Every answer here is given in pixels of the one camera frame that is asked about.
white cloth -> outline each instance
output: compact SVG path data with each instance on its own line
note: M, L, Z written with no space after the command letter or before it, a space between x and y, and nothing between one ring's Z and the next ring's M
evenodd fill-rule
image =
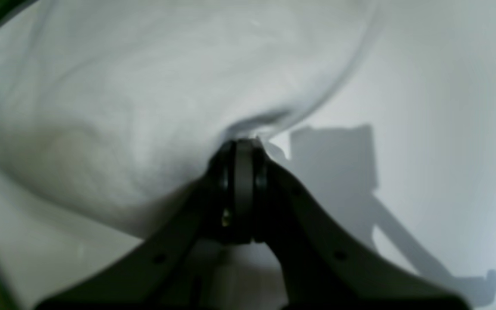
M358 49L365 5L38 2L0 29L0 167L147 236L226 139L319 103Z
M0 270L20 305L138 245L226 139L323 103L369 12L355 0L41 0L4 24ZM256 286L221 308L283 305L270 252L237 256L260 260L241 272Z

